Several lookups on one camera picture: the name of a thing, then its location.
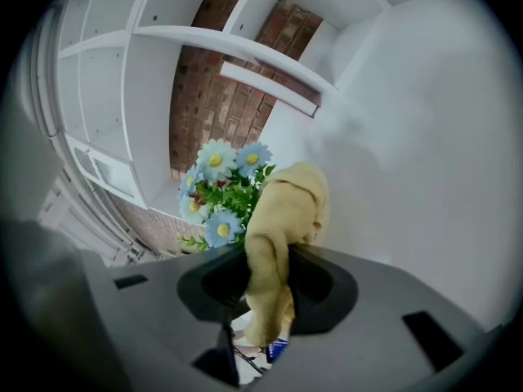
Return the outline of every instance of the yellow cloth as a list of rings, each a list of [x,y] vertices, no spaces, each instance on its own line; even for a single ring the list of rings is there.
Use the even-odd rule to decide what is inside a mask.
[[[281,333],[282,323],[292,320],[288,245],[312,243],[328,205],[327,179],[314,164],[295,163],[265,180],[245,237],[251,270],[246,297],[253,318],[244,332],[251,344],[269,345]]]

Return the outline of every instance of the black wire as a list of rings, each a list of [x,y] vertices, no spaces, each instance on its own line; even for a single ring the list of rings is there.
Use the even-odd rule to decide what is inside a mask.
[[[262,370],[261,370],[261,369],[260,369],[256,364],[254,364],[253,362],[251,362],[251,361],[248,359],[248,357],[247,357],[245,354],[243,354],[241,351],[239,351],[236,347],[235,347],[235,353],[236,353],[239,357],[241,357],[243,360],[245,360],[247,363],[249,363],[249,364],[251,365],[251,367],[252,367],[254,370],[256,370],[258,373],[260,373],[261,375],[263,375]]]

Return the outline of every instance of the cabinet door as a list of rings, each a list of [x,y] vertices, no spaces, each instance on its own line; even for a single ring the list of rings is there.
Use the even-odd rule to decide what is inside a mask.
[[[67,135],[67,142],[80,172],[120,198],[146,207],[130,162],[116,159],[92,145]]]

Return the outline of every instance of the brick wall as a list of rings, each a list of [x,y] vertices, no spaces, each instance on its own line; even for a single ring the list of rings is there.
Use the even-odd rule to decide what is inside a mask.
[[[238,0],[203,0],[193,26],[222,30]],[[321,19],[291,2],[279,0],[261,28],[257,42],[298,60]],[[276,102],[272,96],[219,75],[227,60],[263,74],[294,91],[310,89],[270,65],[257,66],[214,51],[183,47],[172,90],[170,157],[173,177],[181,178],[210,138],[224,138],[236,148],[256,142]],[[161,213],[146,211],[110,195],[115,206],[147,246],[179,251],[177,235],[197,237],[203,229]]]

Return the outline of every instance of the light blue daisy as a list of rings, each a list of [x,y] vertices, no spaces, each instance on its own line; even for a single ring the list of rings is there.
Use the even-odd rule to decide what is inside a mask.
[[[219,211],[208,219],[205,223],[205,240],[209,247],[223,247],[236,238],[237,234],[242,234],[244,229],[241,227],[242,220],[236,216],[235,212],[229,210]]]
[[[201,225],[209,217],[211,207],[200,205],[189,196],[183,198],[180,202],[181,217],[193,225]]]
[[[196,164],[202,168],[203,177],[209,183],[216,183],[231,176],[231,170],[238,168],[236,150],[223,139],[210,140],[198,151]]]
[[[180,184],[178,190],[178,200],[181,202],[183,198],[186,198],[196,192],[196,183],[203,181],[203,173],[201,167],[193,166],[187,172]]]
[[[244,146],[238,152],[239,174],[243,177],[253,176],[256,169],[265,166],[271,157],[269,147],[261,142]]]

